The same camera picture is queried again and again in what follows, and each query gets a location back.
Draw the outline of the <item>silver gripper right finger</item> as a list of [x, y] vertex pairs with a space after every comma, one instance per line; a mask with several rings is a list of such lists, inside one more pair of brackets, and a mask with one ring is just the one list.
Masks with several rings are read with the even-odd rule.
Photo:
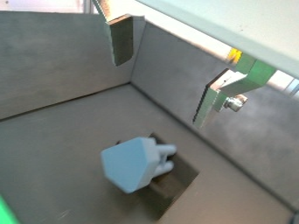
[[238, 112], [249, 98], [246, 92], [262, 88], [277, 69], [245, 52], [230, 52], [226, 61], [234, 69], [226, 68], [207, 84], [193, 118], [193, 124], [201, 128], [213, 112], [231, 109]]

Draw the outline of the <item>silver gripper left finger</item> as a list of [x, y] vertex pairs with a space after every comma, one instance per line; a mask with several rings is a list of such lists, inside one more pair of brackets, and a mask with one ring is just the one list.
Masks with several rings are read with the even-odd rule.
[[134, 56], [134, 17], [127, 13], [118, 14], [115, 0], [91, 1], [104, 17], [112, 60], [118, 67]]

